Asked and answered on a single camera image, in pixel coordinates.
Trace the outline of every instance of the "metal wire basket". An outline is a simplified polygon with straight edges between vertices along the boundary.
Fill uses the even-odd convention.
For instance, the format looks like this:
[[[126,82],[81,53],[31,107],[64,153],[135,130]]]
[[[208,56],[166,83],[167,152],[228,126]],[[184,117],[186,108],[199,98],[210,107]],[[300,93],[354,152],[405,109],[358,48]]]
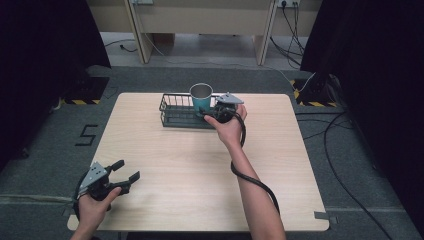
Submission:
[[[215,105],[218,96],[212,95]],[[213,129],[202,117],[196,116],[190,94],[164,93],[159,106],[164,127]]]

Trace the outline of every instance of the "electrical cord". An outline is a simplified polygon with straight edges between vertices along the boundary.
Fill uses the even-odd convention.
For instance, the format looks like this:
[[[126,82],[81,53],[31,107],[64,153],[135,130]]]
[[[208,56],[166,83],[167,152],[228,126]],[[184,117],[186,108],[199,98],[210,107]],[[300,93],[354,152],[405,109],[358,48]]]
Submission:
[[[388,234],[388,232],[384,229],[384,227],[377,221],[377,219],[375,219],[375,217],[365,208],[365,206],[349,191],[349,189],[346,187],[346,185],[344,185],[344,183],[341,181],[339,175],[337,174],[333,163],[330,159],[330,155],[328,153],[328,148],[327,148],[327,133],[328,130],[331,128],[331,126],[333,125],[333,123],[341,116],[343,116],[345,114],[345,112],[338,114],[327,126],[327,128],[324,131],[324,150],[325,150],[325,156],[327,157],[327,161],[328,164],[331,168],[331,171],[333,172],[334,176],[336,177],[337,181],[340,183],[340,185],[342,186],[342,188],[346,191],[346,193],[362,208],[362,210],[371,218],[371,220],[374,221],[374,223],[380,228],[380,230],[386,235],[386,237],[388,239],[392,239],[390,237],[390,235]]]
[[[286,1],[283,1],[282,2],[282,12],[283,12],[283,16],[284,16],[284,18],[286,19],[286,21],[287,21],[287,24],[288,24],[288,26],[289,26],[289,28],[290,28],[290,32],[292,33],[292,39],[291,39],[291,41],[290,41],[290,45],[289,45],[289,48],[288,48],[288,50],[286,50],[288,53],[290,53],[290,48],[291,48],[291,46],[292,46],[292,44],[293,44],[293,41],[298,45],[298,47],[299,47],[299,50],[300,50],[300,53],[301,53],[301,56],[303,56],[303,52],[304,52],[304,47],[302,46],[302,44],[300,43],[300,40],[299,40],[299,36],[298,36],[298,34],[297,34],[297,25],[298,25],[298,21],[299,21],[299,5],[298,5],[298,3],[297,2],[294,2],[293,3],[293,6],[294,6],[294,21],[295,21],[295,24],[294,24],[294,30],[293,30],[293,28],[292,28],[292,26],[291,26],[291,24],[290,24],[290,21],[289,21],[289,19],[287,18],[287,15],[286,15],[286,12],[285,12],[285,8],[286,8]],[[291,62],[290,61],[292,61],[292,62],[294,62],[294,63],[296,63],[299,67],[300,67],[300,63],[299,62],[297,62],[297,61],[293,61],[293,58],[287,58],[287,62],[288,62],[288,64],[292,67],[292,68],[295,68],[295,69],[299,69],[298,67],[295,67],[295,66],[293,66],[292,64],[291,64]]]
[[[121,49],[122,50],[125,50],[125,51],[127,51],[127,52],[135,52],[135,51],[137,51],[137,48],[136,49],[134,49],[134,50],[129,50],[129,49],[127,49],[126,47],[124,47],[124,45],[119,45],[119,47],[121,47]]]
[[[295,54],[295,55],[301,56],[300,54],[290,52],[289,50],[285,50],[282,47],[278,46],[275,43],[275,41],[274,41],[274,39],[272,37],[270,37],[270,40],[271,40],[272,44],[274,44],[275,48],[277,48],[277,50],[281,53],[281,55],[283,55],[284,57],[290,59],[292,62],[295,62],[297,65],[300,66],[300,63],[290,56],[290,54]]]
[[[147,40],[150,42],[150,44],[152,44],[152,47],[162,56],[165,56],[165,54],[163,54],[157,47],[156,45],[153,43],[153,41],[149,38],[149,36],[147,35],[147,33],[144,33],[144,35],[146,36]]]
[[[310,122],[310,121],[315,121],[315,122],[323,122],[323,123],[330,123],[330,121],[325,121],[325,120],[320,120],[320,119],[299,119],[297,120],[298,122]],[[343,126],[342,123],[348,122],[348,120],[340,122],[340,123],[333,123],[336,127],[341,127],[344,129],[353,129],[353,127],[346,127]]]
[[[303,87],[300,90],[295,89],[295,91],[297,92],[302,92],[303,89],[306,88],[306,86],[308,85],[309,81],[311,81],[311,79],[315,76],[315,73],[313,73],[311,76],[309,76],[309,78],[306,80],[305,84],[303,84]]]
[[[333,74],[329,74],[329,77],[330,77],[330,81],[328,81],[329,88],[327,89],[328,95],[334,96],[335,97],[334,102],[337,102],[338,105],[340,105],[342,108],[347,109],[347,106],[344,100],[345,97],[343,96],[343,90],[340,86],[339,79]]]
[[[105,95],[104,93],[103,93],[103,97],[105,97],[106,99],[110,99],[111,97],[113,97],[115,94],[117,94],[118,93],[118,89],[119,89],[119,87],[110,87],[111,89],[114,89],[114,91],[113,91],[113,93],[111,93],[111,94],[109,94],[109,95]]]
[[[118,41],[114,41],[114,42],[110,42],[108,44],[105,45],[105,47],[110,46],[114,43],[118,43],[118,42],[127,42],[127,41],[135,41],[134,39],[122,39],[122,40],[118,40]]]
[[[243,147],[244,142],[246,140],[246,125],[244,124],[244,121],[243,121],[242,117],[240,116],[240,114],[234,113],[232,111],[227,111],[227,112],[232,114],[239,121],[239,123],[241,125],[242,136],[241,136],[241,140],[240,140],[240,145],[241,145],[241,147]],[[271,197],[272,202],[274,203],[274,206],[277,209],[278,214],[280,214],[280,207],[278,205],[277,198],[275,197],[275,194],[272,192],[272,190],[267,185],[265,185],[264,183],[262,183],[261,181],[255,179],[255,178],[249,177],[249,176],[239,172],[237,170],[237,168],[234,166],[232,161],[231,161],[231,171],[236,176],[240,177],[241,179],[244,179],[244,180],[246,180],[250,183],[253,183],[253,184],[259,186],[260,188],[264,189],[268,193],[268,195]]]
[[[333,127],[341,127],[341,128],[345,128],[345,129],[353,129],[353,128],[342,126],[342,125],[340,125],[341,123],[335,124],[336,126],[332,126],[331,128],[333,128]],[[321,131],[319,133],[315,133],[315,134],[313,134],[311,136],[304,137],[303,140],[307,140],[307,139],[310,139],[310,138],[319,136],[319,135],[323,134],[324,132],[325,132],[325,130],[324,131]]]

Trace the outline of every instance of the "wall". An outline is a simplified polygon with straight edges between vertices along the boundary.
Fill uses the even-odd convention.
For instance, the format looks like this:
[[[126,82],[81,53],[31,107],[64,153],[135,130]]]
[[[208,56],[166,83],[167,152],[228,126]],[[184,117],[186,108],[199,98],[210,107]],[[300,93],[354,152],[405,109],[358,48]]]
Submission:
[[[125,8],[125,0],[87,0],[100,32],[132,32]],[[309,36],[322,0],[301,0],[299,7],[298,36]],[[287,18],[294,28],[294,10],[286,8]],[[281,8],[277,9],[272,36],[291,36]]]
[[[297,24],[298,36],[308,37],[314,26],[316,16],[321,6],[322,0],[301,0],[299,4],[299,21]],[[284,10],[294,30],[294,9],[286,8]],[[272,36],[292,36],[287,20],[284,18],[282,8],[277,8],[275,14]]]
[[[87,0],[100,32],[132,32],[125,0]]]

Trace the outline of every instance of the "hand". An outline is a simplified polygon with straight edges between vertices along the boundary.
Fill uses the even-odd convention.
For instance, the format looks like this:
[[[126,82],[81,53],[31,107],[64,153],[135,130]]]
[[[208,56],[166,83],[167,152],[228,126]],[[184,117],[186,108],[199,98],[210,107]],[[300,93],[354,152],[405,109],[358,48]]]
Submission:
[[[241,118],[246,119],[247,111],[244,105],[237,105],[237,113]],[[240,122],[233,118],[227,123],[220,123],[211,116],[205,116],[204,119],[212,125],[218,132],[219,139],[225,144],[227,148],[232,146],[240,146],[241,126]]]
[[[103,201],[94,200],[89,194],[79,198],[80,222],[72,239],[91,239],[105,218],[109,205],[119,196],[121,188],[114,188]]]

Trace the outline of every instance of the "black cable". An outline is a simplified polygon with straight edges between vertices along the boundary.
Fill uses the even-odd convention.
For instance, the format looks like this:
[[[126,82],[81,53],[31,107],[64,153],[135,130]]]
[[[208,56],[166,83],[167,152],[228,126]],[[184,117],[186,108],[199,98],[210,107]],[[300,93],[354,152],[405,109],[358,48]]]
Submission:
[[[275,48],[277,48],[277,50],[283,55],[283,56],[285,56],[287,59],[290,59],[291,61],[293,61],[294,63],[296,63],[297,65],[299,65],[300,66],[300,63],[298,62],[298,61],[296,61],[294,58],[292,58],[291,56],[290,56],[290,54],[295,54],[295,55],[299,55],[299,56],[301,56],[300,54],[297,54],[297,53],[293,53],[293,52],[290,52],[289,50],[285,50],[284,48],[282,48],[282,47],[280,47],[280,46],[278,46],[277,45],[277,43],[275,43],[275,41],[274,41],[274,39],[272,38],[272,37],[270,37],[270,39],[271,39],[271,42],[274,44],[274,46],[275,46]]]
[[[134,39],[122,39],[122,40],[118,40],[118,41],[114,41],[114,42],[108,43],[108,44],[105,45],[105,47],[110,46],[110,45],[112,45],[114,43],[127,42],[127,41],[135,41],[135,40]]]
[[[386,235],[388,239],[392,239],[390,235],[387,233],[387,231],[383,228],[383,226],[377,221],[377,219],[374,218],[374,216],[365,208],[365,206],[359,202],[358,199],[356,199],[355,196],[349,191],[349,189],[344,185],[344,183],[341,181],[340,177],[337,175],[336,170],[334,169],[333,163],[331,162],[330,155],[328,153],[327,148],[327,132],[330,129],[331,125],[345,113],[340,113],[337,115],[331,122],[328,124],[327,128],[324,131],[324,150],[325,150],[325,156],[327,157],[328,164],[330,165],[331,171],[333,172],[334,176],[336,177],[337,181],[340,183],[342,188],[346,191],[346,193],[364,210],[364,212],[377,224],[377,226],[383,231],[383,233]]]
[[[108,95],[108,96],[106,96],[106,95],[103,93],[103,96],[104,96],[106,99],[110,99],[110,98],[111,98],[111,97],[113,97],[116,93],[118,93],[118,89],[119,89],[119,87],[110,87],[110,88],[115,89],[115,91],[114,91],[112,94]]]
[[[284,56],[286,56],[285,54],[292,54],[292,55],[297,55],[297,56],[303,56],[302,54],[300,54],[300,53],[296,53],[296,52],[291,52],[291,51],[288,51],[288,50],[286,50],[286,49],[284,49],[284,48],[282,48],[282,47],[280,47],[277,43],[275,43],[275,41],[274,41],[274,39],[272,38],[272,37],[270,37],[270,40],[271,40],[271,42],[274,44],[274,46],[275,46],[275,48],[277,48],[277,50],[281,53],[281,54],[283,54]]]
[[[292,45],[292,44],[293,44],[293,37],[292,37],[292,40],[290,41],[288,51],[290,51],[290,48],[291,48],[291,45]],[[300,63],[298,63],[298,62],[295,62],[295,63],[296,63],[297,65],[299,65],[299,67],[295,67],[295,66],[291,65],[291,63],[290,63],[290,59],[289,59],[289,58],[287,58],[287,63],[290,65],[290,67],[292,67],[292,68],[294,68],[294,69],[300,69]]]
[[[240,145],[241,145],[241,147],[243,147],[243,145],[244,145],[244,142],[245,142],[245,140],[246,140],[246,125],[244,124],[244,121],[243,121],[243,119],[242,119],[242,117],[240,116],[240,114],[238,114],[238,113],[234,113],[234,112],[230,112],[230,111],[228,111],[230,114],[232,114],[238,121],[239,121],[239,123],[240,123],[240,125],[241,125],[241,129],[242,129],[242,136],[241,136],[241,140],[240,140]],[[252,178],[252,177],[249,177],[249,176],[247,176],[247,175],[244,175],[243,173],[241,173],[241,172],[239,172],[237,169],[236,169],[236,167],[234,166],[234,164],[233,164],[233,162],[231,161],[231,171],[236,175],[236,176],[238,176],[238,177],[240,177],[240,178],[242,178],[242,179],[244,179],[244,180],[246,180],[246,181],[248,181],[248,182],[251,182],[251,183],[253,183],[253,184],[255,184],[255,185],[257,185],[257,186],[259,186],[259,187],[261,187],[262,189],[264,189],[267,193],[268,193],[268,195],[271,197],[271,199],[272,199],[272,202],[274,203],[274,206],[275,206],[275,208],[277,209],[277,212],[278,212],[278,214],[280,214],[280,207],[279,207],[279,205],[278,205],[278,201],[277,201],[277,198],[275,197],[275,195],[274,195],[274,193],[272,192],[272,190],[267,186],[267,185],[265,185],[264,183],[262,183],[261,181],[259,181],[259,180],[257,180],[257,179],[254,179],[254,178]]]
[[[119,47],[121,47],[121,49],[122,49],[122,50],[125,50],[125,51],[127,51],[127,52],[135,52],[135,51],[137,51],[137,48],[136,48],[136,49],[134,49],[134,50],[129,50],[129,49],[125,48],[125,47],[124,47],[124,45],[122,45],[122,44],[121,44],[121,45],[119,45]]]
[[[285,8],[282,8],[283,16],[284,16],[284,18],[286,19],[287,24],[289,25],[290,32],[292,33],[292,40],[294,40],[294,41],[296,42],[296,44],[299,46],[299,48],[303,50],[303,46],[302,46],[302,44],[300,43],[298,36],[297,36],[297,35],[295,34],[295,32],[293,31],[293,28],[292,28],[292,26],[291,26],[291,24],[290,24],[289,19],[287,18],[287,15],[286,15],[286,12],[284,11],[284,9],[285,9]]]
[[[295,14],[295,17],[294,17],[294,32],[295,32],[295,37],[297,39],[297,44],[299,46],[300,52],[303,55],[305,48],[302,46],[302,43],[299,40],[299,35],[297,34],[297,24],[299,23],[299,3],[294,2],[293,5],[294,5],[294,14]]]
[[[318,115],[318,114],[328,114],[328,115],[335,115],[335,114],[343,114],[345,112],[312,112],[312,113],[295,113],[295,115]]]
[[[326,121],[326,120],[321,120],[321,119],[299,119],[297,120],[298,122],[323,122],[323,123],[330,123],[330,121]],[[343,125],[341,125],[342,123],[348,122],[348,120],[340,122],[340,123],[333,123],[335,126],[337,127],[341,127],[341,128],[345,128],[345,129],[353,129],[353,127],[345,127]]]
[[[348,127],[341,126],[341,125],[339,125],[339,124],[337,124],[337,126],[338,126],[338,127],[345,128],[345,129],[353,129],[353,128],[348,128]],[[315,134],[313,134],[313,135],[311,135],[311,136],[304,137],[304,138],[303,138],[303,140],[307,140],[307,139],[310,139],[310,138],[316,137],[316,136],[318,136],[318,135],[323,134],[324,132],[325,132],[325,130],[324,130],[324,131],[321,131],[321,132],[319,132],[319,133],[315,133]]]

